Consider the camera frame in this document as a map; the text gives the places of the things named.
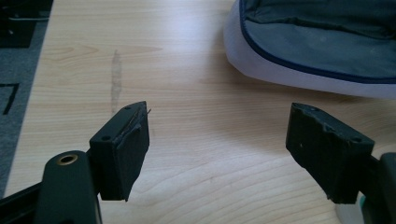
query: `gray carpet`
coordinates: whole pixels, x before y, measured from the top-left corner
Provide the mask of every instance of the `gray carpet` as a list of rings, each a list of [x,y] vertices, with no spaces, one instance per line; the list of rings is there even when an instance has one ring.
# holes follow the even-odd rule
[[[37,23],[29,49],[0,49],[0,198],[4,197],[46,29],[46,22]]]

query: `wooden table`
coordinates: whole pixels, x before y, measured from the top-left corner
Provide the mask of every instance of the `wooden table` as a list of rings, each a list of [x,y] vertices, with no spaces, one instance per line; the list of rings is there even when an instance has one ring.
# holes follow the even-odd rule
[[[396,149],[396,101],[308,91],[240,74],[222,27],[233,0],[56,0],[7,195],[147,101],[150,147],[130,201],[104,223],[339,223],[285,149],[290,104],[319,107]]]

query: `dark blue lining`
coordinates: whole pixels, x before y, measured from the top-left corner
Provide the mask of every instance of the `dark blue lining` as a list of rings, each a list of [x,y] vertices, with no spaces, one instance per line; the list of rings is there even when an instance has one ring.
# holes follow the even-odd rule
[[[241,23],[241,31],[242,35],[246,39],[247,43],[253,48],[253,50],[258,53],[260,56],[262,56],[264,59],[276,63],[279,65],[282,65],[284,67],[288,67],[293,70],[297,70],[300,72],[304,72],[307,74],[315,75],[315,76],[320,76],[320,77],[329,77],[329,78],[335,78],[335,79],[340,79],[344,81],[351,81],[351,82],[357,82],[357,83],[363,83],[363,84],[396,84],[396,77],[360,77],[356,75],[350,75],[350,74],[345,74],[345,73],[338,73],[338,72],[332,72],[332,71],[327,71],[323,69],[317,69],[313,67],[308,67],[304,66],[301,64],[297,63],[292,63],[283,59],[280,59],[276,57],[273,54],[268,53],[264,49],[260,48],[254,42],[254,40],[251,38],[248,29],[245,24],[246,20],[246,14],[245,14],[245,0],[239,0],[239,14],[240,14],[240,23]]]

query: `wood grain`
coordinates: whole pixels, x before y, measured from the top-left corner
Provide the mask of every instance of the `wood grain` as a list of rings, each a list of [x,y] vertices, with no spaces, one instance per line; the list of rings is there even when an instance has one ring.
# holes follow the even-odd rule
[[[55,0],[7,195],[145,100],[150,148],[128,203],[104,223],[339,223],[285,149],[290,104],[319,107],[396,149],[396,102],[245,77],[227,62],[232,0]]]

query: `scratch on table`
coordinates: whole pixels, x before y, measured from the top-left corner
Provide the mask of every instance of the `scratch on table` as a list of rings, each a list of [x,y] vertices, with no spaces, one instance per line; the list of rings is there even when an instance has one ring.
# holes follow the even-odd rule
[[[122,78],[122,61],[120,55],[116,50],[114,52],[113,61],[111,63],[111,112],[114,115],[117,112],[120,93],[122,90],[121,86]]]

